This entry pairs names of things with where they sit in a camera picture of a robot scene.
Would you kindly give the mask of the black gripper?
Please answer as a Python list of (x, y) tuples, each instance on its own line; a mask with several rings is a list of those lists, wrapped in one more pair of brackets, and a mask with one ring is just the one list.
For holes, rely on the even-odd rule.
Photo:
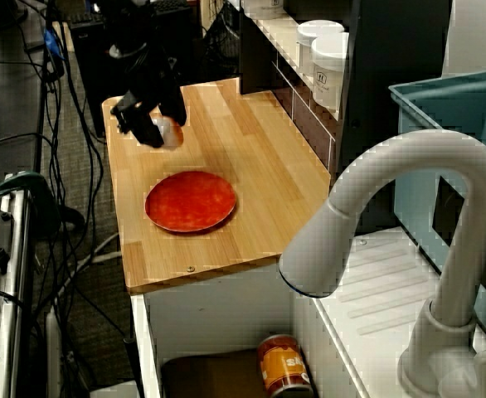
[(167, 53), (158, 43), (151, 43), (122, 62), (127, 90), (111, 114), (118, 119), (121, 133), (132, 133), (139, 143), (161, 148), (163, 137), (149, 113), (159, 107), (162, 115), (177, 124), (184, 125), (187, 121), (181, 88)]

